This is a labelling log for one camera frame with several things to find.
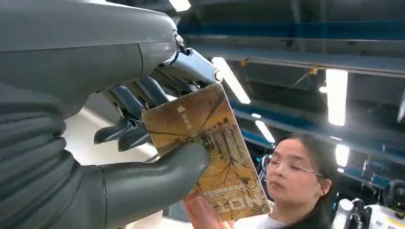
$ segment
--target printed card illustration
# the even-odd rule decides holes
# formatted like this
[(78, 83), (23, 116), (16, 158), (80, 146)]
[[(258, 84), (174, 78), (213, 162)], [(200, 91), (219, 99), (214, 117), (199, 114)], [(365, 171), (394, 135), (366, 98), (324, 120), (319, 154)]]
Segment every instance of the printed card illustration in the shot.
[(142, 114), (158, 152), (198, 142), (211, 163), (193, 191), (222, 221), (269, 212), (267, 198), (223, 87), (214, 84)]

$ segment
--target white shirt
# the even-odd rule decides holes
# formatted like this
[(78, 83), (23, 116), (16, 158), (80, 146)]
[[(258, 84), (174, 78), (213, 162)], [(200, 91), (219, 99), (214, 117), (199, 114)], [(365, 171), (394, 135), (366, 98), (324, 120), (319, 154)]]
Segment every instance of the white shirt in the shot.
[[(274, 203), (269, 201), (269, 205), (271, 212)], [(285, 226), (285, 223), (276, 221), (267, 214), (240, 219), (235, 223), (235, 229), (278, 229)]]

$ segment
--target ceiling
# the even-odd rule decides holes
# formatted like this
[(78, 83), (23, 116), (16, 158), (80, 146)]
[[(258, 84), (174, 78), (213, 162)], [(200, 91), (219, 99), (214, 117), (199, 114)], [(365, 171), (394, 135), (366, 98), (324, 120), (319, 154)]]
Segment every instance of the ceiling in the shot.
[[(294, 130), (289, 123), (283, 126), (291, 128), (280, 128), (281, 121), (272, 118), (282, 114), (311, 122), (303, 126), (319, 135), (356, 136), (347, 140), (354, 149), (349, 158), (353, 168), (362, 169), (367, 155), (373, 155), (391, 160), (378, 171), (382, 177), (405, 172), (388, 159), (390, 154), (405, 158), (405, 124), (396, 122), (405, 89), (405, 1), (189, 0), (192, 7), (185, 12), (176, 12), (168, 0), (112, 1), (164, 12), (178, 21), (188, 47), (208, 59), (224, 57), (252, 100), (242, 108), (266, 113), (275, 139)], [(328, 127), (326, 95), (319, 92), (324, 69), (333, 66), (349, 70), (342, 130)], [(319, 71), (296, 84), (311, 68)], [(252, 119), (236, 116), (241, 129), (261, 135)], [(373, 142), (369, 148), (355, 147), (366, 141)], [(265, 151), (266, 146), (252, 142), (253, 154)], [(393, 144), (393, 150), (382, 152), (384, 142)]]

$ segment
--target ceiling light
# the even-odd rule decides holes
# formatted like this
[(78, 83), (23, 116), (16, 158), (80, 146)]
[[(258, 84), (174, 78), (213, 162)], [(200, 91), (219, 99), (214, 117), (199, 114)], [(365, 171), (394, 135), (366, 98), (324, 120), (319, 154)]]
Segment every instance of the ceiling light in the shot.
[(341, 141), (341, 138), (330, 136), (330, 138)]
[(347, 159), (349, 158), (349, 151), (350, 149), (344, 145), (337, 145), (335, 156), (336, 156), (336, 163), (341, 166), (345, 167), (347, 165)]
[(168, 99), (169, 101), (173, 101), (173, 100), (176, 100), (176, 99), (177, 99), (177, 97), (171, 96), (171, 95), (169, 95), (169, 94), (166, 94), (166, 97), (167, 97), (167, 99)]
[(212, 59), (212, 62), (220, 70), (219, 73), (223, 75), (225, 82), (229, 85), (229, 87), (234, 92), (238, 100), (243, 104), (249, 104), (250, 103), (249, 97), (243, 90), (242, 86), (236, 79), (234, 73), (229, 68), (226, 61), (222, 57), (214, 57)]
[(257, 121), (255, 121), (255, 123), (267, 141), (269, 141), (271, 143), (276, 142), (264, 122), (257, 120)]
[(259, 114), (255, 114), (255, 113), (253, 113), (253, 114), (252, 114), (252, 117), (254, 117), (254, 118), (261, 118), (262, 116), (261, 116), (261, 115), (259, 115)]
[(322, 86), (319, 88), (319, 92), (321, 92), (322, 94), (326, 94), (328, 92), (328, 88), (325, 86)]
[(177, 12), (186, 11), (191, 7), (188, 0), (169, 0), (169, 2)]
[(344, 125), (346, 115), (347, 71), (326, 70), (329, 122)]

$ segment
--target woman's hand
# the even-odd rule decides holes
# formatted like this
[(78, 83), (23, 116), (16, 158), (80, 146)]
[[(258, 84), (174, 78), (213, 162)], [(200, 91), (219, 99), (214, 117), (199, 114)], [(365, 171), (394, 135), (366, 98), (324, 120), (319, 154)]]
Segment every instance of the woman's hand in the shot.
[(218, 222), (214, 209), (201, 196), (192, 194), (184, 200), (186, 212), (194, 229), (233, 229), (234, 222)]

